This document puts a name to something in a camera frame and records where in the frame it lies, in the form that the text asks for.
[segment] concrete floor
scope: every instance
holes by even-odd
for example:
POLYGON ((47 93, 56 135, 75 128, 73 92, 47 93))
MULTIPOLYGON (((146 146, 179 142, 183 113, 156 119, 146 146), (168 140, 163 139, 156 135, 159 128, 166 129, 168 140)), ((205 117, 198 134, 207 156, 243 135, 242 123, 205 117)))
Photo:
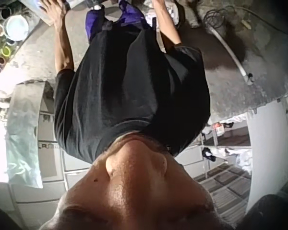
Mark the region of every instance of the concrete floor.
MULTIPOLYGON (((255 83, 248 86, 230 55, 220 42, 200 26, 196 15, 202 17, 211 8, 227 4, 243 5, 266 18, 271 23, 288 30, 288 23, 277 7, 252 0, 203 0, 200 3, 179 0, 186 23, 179 29, 183 43, 202 50, 206 77, 211 95, 211 119, 213 122, 244 113, 288 92, 288 35, 267 26, 244 11, 228 17, 219 32, 233 49, 255 83), (241 24, 241 18, 249 21, 252 29, 241 24)), ((108 13, 117 9, 105 2, 108 13)), ((88 42, 84 30, 87 9, 81 4, 71 10, 66 18, 69 39, 72 45, 75 67, 78 67, 88 42)), ((53 27, 45 23, 35 29, 22 45, 11 63, 0 74, 0 90, 11 93, 15 84, 27 80, 55 82, 53 55, 53 27)))

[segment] black t-shirt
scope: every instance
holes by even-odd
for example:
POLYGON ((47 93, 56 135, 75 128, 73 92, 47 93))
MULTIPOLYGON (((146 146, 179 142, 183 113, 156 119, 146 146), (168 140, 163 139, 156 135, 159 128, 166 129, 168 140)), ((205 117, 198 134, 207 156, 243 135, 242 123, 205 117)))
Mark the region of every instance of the black t-shirt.
POLYGON ((88 163, 131 131, 155 139, 176 156, 209 116, 200 51, 179 46, 165 54, 151 28, 101 31, 78 70, 64 69, 56 78, 57 141, 88 163))

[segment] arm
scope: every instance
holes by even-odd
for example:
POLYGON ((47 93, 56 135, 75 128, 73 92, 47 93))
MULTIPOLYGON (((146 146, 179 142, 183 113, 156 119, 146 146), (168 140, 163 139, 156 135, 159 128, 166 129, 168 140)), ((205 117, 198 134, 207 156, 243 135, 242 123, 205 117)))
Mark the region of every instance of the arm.
POLYGON ((165 1, 153 0, 152 3, 157 15, 164 48, 169 50, 174 45, 181 43, 180 36, 175 28, 170 14, 168 13, 165 1))
POLYGON ((62 0, 41 0, 40 8, 53 21, 55 28, 54 57, 57 73, 62 69, 74 70, 72 48, 65 25, 67 13, 65 4, 62 0))

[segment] white wall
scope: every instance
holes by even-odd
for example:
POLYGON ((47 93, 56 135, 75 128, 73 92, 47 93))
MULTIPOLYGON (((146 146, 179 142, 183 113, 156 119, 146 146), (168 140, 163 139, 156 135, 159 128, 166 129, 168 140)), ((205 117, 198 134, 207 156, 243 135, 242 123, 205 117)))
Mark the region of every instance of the white wall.
POLYGON ((274 101, 258 108, 248 128, 253 172, 247 210, 264 195, 276 194, 288 179, 288 125, 282 104, 274 101))

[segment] man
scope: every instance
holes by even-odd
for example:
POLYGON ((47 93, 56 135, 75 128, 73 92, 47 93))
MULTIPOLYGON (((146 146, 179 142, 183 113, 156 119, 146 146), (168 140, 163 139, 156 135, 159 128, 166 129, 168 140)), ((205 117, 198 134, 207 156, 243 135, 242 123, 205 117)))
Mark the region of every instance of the man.
POLYGON ((89 3, 90 46, 74 72, 61 0, 42 0, 54 22, 55 134, 92 163, 42 229, 227 229, 210 195, 174 159, 210 116, 202 55, 181 43, 164 0, 153 0, 167 53, 126 1, 117 22, 89 3))

